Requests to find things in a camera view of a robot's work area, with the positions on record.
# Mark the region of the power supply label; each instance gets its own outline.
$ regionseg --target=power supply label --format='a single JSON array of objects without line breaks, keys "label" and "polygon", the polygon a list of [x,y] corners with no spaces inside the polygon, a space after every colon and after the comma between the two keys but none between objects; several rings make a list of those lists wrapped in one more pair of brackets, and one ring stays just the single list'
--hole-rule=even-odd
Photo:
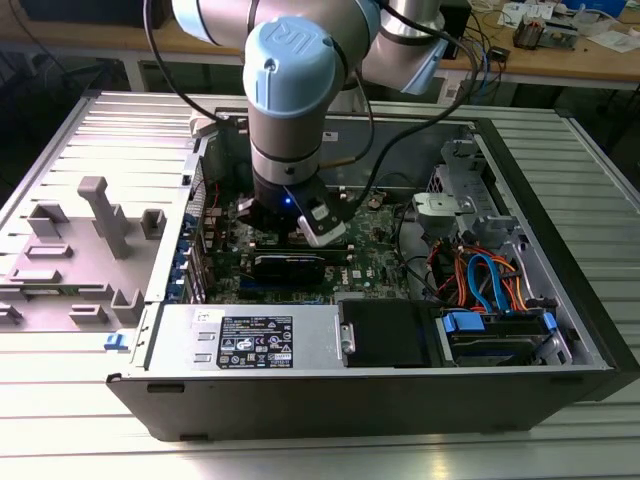
[{"label": "power supply label", "polygon": [[220,368],[292,368],[293,317],[223,317]]}]

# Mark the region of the black cable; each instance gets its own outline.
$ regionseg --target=black cable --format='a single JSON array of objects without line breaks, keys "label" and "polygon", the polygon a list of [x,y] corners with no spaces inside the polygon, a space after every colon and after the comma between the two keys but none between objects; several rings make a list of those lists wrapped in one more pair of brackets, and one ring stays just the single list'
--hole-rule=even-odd
[{"label": "black cable", "polygon": [[407,176],[407,174],[406,174],[406,173],[403,173],[403,172],[387,172],[387,173],[385,173],[384,175],[382,175],[382,176],[378,179],[378,181],[376,182],[376,185],[375,185],[375,187],[373,187],[373,189],[374,189],[374,190],[377,190],[378,188],[380,188],[380,183],[382,183],[382,180],[383,180],[383,179],[385,179],[385,178],[387,178],[387,177],[393,177],[393,176],[400,177],[400,178],[401,178],[401,179],[403,179],[405,182],[407,182],[407,183],[409,184],[409,186],[410,186],[410,187],[413,187],[413,188],[416,188],[416,189],[418,188],[418,187],[415,185],[414,181],[413,181],[413,180],[411,180],[411,179]]},{"label": "black cable", "polygon": [[[27,36],[31,39],[31,41],[33,43],[35,43],[36,45],[38,45],[38,47],[40,47],[40,49],[45,53],[45,55],[47,55],[52,61],[53,63],[56,64],[56,66],[60,69],[60,71],[62,71],[62,73],[64,73],[65,75],[69,75],[69,72],[67,72],[67,70],[62,66],[62,64],[58,61],[58,59],[56,57],[53,56],[53,54],[49,51],[49,49],[47,49],[47,47],[45,47],[42,42],[40,40],[38,40],[35,35],[33,35],[33,33],[31,33],[29,31],[29,29],[27,28],[27,26],[22,23],[22,20],[20,20],[20,17],[18,16],[18,12],[16,11],[15,6],[13,5],[12,0],[8,0],[9,3],[9,8],[11,9],[11,13],[13,15],[13,18],[15,18],[16,22],[18,23],[18,25],[20,25],[20,28],[22,28],[22,30],[24,31],[24,33],[27,34]],[[82,86],[75,81],[75,79],[71,78],[73,80],[73,83],[76,84],[76,86],[82,88]]]},{"label": "black cable", "polygon": [[[415,30],[418,30],[420,32],[428,33],[428,34],[430,34],[430,35],[432,35],[434,37],[438,37],[438,38],[446,40],[446,41],[448,41],[450,43],[453,43],[459,49],[463,50],[465,52],[465,54],[469,57],[469,61],[471,62],[471,72],[472,72],[471,73],[471,82],[475,83],[476,78],[478,77],[478,64],[476,62],[475,55],[474,55],[473,51],[469,47],[467,47],[460,40],[458,40],[457,38],[452,37],[448,33],[441,32],[439,30],[434,30],[432,28],[425,27],[423,25],[420,25],[419,23],[416,23],[416,22],[414,22],[412,20],[409,20],[408,18],[404,17],[403,15],[400,15],[398,12],[396,12],[389,5],[387,5],[384,0],[375,0],[375,1],[376,1],[376,3],[378,3],[378,5],[380,5],[380,8],[384,9],[385,11],[387,11],[392,17],[397,18],[398,20],[403,22],[405,25],[407,25],[407,26],[409,26],[409,27],[411,27],[411,28],[413,28]],[[351,218],[353,218],[354,215],[355,215],[355,212],[358,210],[360,205],[362,205],[362,203],[366,200],[367,196],[369,195],[369,191],[371,190],[371,187],[373,186],[373,184],[376,181],[376,175],[378,174],[378,170],[380,170],[380,166],[382,165],[382,162],[384,161],[385,157],[389,153],[389,150],[391,150],[391,148],[393,148],[393,146],[396,143],[398,143],[401,140],[407,138],[408,136],[413,135],[416,132],[420,132],[422,130],[425,130],[425,129],[431,127],[432,125],[435,125],[440,120],[443,120],[443,119],[447,118],[449,115],[451,115],[453,112],[455,112],[458,109],[458,107],[460,107],[460,105],[462,105],[465,102],[467,97],[468,97],[468,94],[467,95],[461,95],[459,98],[457,98],[453,102],[453,104],[451,104],[448,108],[443,110],[441,113],[439,113],[435,117],[430,118],[429,120],[427,120],[426,122],[422,123],[421,125],[417,125],[415,127],[411,127],[411,128],[408,128],[408,129],[400,132],[399,134],[395,135],[393,138],[391,138],[391,140],[389,140],[387,142],[387,144],[384,146],[384,148],[382,149],[382,151],[378,155],[378,159],[376,160],[376,163],[373,166],[373,169],[371,171],[371,175],[369,176],[369,180],[367,181],[367,184],[364,187],[364,190],[362,191],[360,196],[351,205],[351,211],[347,212],[348,215],[346,215],[345,220],[350,220]]]},{"label": "black cable", "polygon": [[367,141],[367,144],[365,145],[364,149],[358,155],[356,155],[356,162],[357,162],[358,160],[361,160],[362,158],[364,158],[364,156],[367,153],[369,153],[369,150],[371,150],[371,146],[373,145],[373,139],[376,134],[376,122],[375,122],[375,119],[373,118],[373,110],[371,109],[371,102],[369,101],[369,97],[367,97],[367,94],[364,91],[364,80],[362,78],[362,72],[360,71],[359,68],[356,68],[355,73],[356,73],[356,82],[358,82],[358,87],[360,88],[360,92],[362,93],[362,98],[364,98],[364,102],[367,104],[367,113],[369,114],[369,140]]},{"label": "black cable", "polygon": [[173,76],[171,75],[169,68],[164,63],[164,60],[160,56],[160,52],[158,51],[158,45],[156,44],[156,40],[153,36],[153,27],[152,27],[152,18],[151,18],[152,3],[153,3],[153,0],[144,0],[144,4],[142,7],[143,19],[144,19],[144,32],[147,35],[147,41],[149,42],[149,47],[151,48],[151,51],[153,52],[153,56],[155,57],[156,62],[158,63],[158,67],[160,68],[160,71],[164,75],[164,78],[169,84],[169,87],[171,88],[171,90],[173,90],[173,92],[176,95],[178,95],[187,105],[189,105],[195,111],[197,111],[198,113],[201,113],[202,115],[213,120],[214,122],[217,122],[219,125],[234,125],[233,120],[218,117],[214,113],[211,113],[205,110],[203,107],[201,107],[196,102],[194,102],[189,97],[187,97],[187,95],[180,88],[178,88],[175,81],[173,80]]}]

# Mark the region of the table leg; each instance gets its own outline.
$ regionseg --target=table leg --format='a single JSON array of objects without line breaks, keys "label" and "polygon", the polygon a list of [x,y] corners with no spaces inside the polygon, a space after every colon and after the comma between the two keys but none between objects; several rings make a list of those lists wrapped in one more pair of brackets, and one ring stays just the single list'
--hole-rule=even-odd
[{"label": "table leg", "polygon": [[136,58],[121,58],[124,69],[127,72],[129,88],[132,92],[148,92],[147,82],[144,78],[142,65]]},{"label": "table leg", "polygon": [[462,82],[467,77],[468,72],[464,70],[449,70],[444,76],[438,104],[451,105],[458,98],[458,92],[462,86]]}]

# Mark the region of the wire bundle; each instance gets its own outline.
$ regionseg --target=wire bundle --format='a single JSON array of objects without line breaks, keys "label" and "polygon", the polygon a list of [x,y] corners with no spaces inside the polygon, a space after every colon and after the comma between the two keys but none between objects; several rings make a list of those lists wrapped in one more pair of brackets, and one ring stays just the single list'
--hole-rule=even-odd
[{"label": "wire bundle", "polygon": [[[475,282],[475,273],[478,267],[489,269],[493,281],[494,298],[500,310],[526,311],[528,310],[521,291],[520,276],[516,268],[504,257],[496,255],[487,249],[476,246],[460,246],[458,249],[448,249],[444,243],[438,243],[427,257],[427,264],[431,267],[435,257],[439,254],[453,256],[454,274],[446,279],[434,292],[434,296],[443,300],[442,296],[447,289],[456,282],[457,288],[454,295],[457,297],[457,306],[470,307],[471,310],[490,313],[490,302],[482,296],[484,287],[478,289]],[[509,301],[504,299],[501,286],[507,291]],[[472,293],[475,302],[471,302],[467,290]]]}]

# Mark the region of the circuit board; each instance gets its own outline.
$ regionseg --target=circuit board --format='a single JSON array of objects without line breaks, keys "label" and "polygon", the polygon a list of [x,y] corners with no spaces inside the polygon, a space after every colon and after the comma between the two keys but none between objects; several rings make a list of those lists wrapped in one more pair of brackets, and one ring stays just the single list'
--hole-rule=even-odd
[{"label": "circuit board", "polygon": [[278,252],[278,235],[264,233],[236,219],[237,205],[227,204],[218,210],[210,235],[209,252],[214,286],[208,303],[215,304],[308,304],[330,305],[346,298],[408,298],[406,273],[394,253],[394,207],[376,199],[372,208],[365,202],[354,219],[347,223],[347,233],[325,249],[309,250],[300,232],[289,235],[286,252],[317,254],[328,252],[324,280],[319,285],[284,285],[246,288],[250,283],[252,258],[264,249]]}]

